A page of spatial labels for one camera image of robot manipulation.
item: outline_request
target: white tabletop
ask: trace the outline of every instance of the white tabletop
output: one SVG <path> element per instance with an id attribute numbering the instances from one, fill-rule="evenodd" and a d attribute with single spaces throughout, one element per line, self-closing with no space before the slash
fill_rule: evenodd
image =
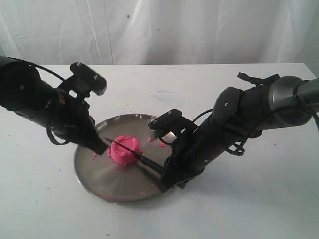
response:
<path id="1" fill-rule="evenodd" d="M 49 66 L 64 77 L 69 66 Z M 313 79 L 304 64 L 92 66 L 108 81 L 88 99 L 96 122 L 176 108 L 193 119 L 228 86 L 276 73 Z M 52 86 L 58 79 L 41 72 Z M 188 239 L 319 237 L 319 139 L 308 124 L 265 131 L 242 157 L 224 153 L 203 174 L 138 205 L 100 201 L 78 183 L 76 146 L 54 146 L 45 129 L 0 109 L 1 239 Z"/>

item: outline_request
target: metal plate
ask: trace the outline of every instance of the metal plate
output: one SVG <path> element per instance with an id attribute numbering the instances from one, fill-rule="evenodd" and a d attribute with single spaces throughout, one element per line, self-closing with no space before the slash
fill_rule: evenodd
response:
<path id="1" fill-rule="evenodd" d="M 162 148 L 159 139 L 148 142 L 150 131 L 147 124 L 155 118 L 146 114 L 120 115 L 99 123 L 96 128 L 103 139 L 115 139 L 118 136 L 137 138 L 143 155 L 164 165 L 171 154 L 171 147 Z M 171 133 L 164 139 L 172 142 L 175 136 Z M 127 166 L 117 164 L 107 156 L 107 151 L 95 159 L 92 159 L 93 151 L 87 148 L 78 146 L 75 151 L 76 176 L 90 194 L 117 204 L 140 203 L 162 195 L 156 187 L 160 179 L 157 173 L 140 162 Z"/>

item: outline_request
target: white backdrop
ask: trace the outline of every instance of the white backdrop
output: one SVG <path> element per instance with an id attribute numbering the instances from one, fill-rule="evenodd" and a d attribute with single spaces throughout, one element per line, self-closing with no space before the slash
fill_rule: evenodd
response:
<path id="1" fill-rule="evenodd" d="M 39 64 L 305 62 L 318 0 L 0 0 L 0 54 Z"/>

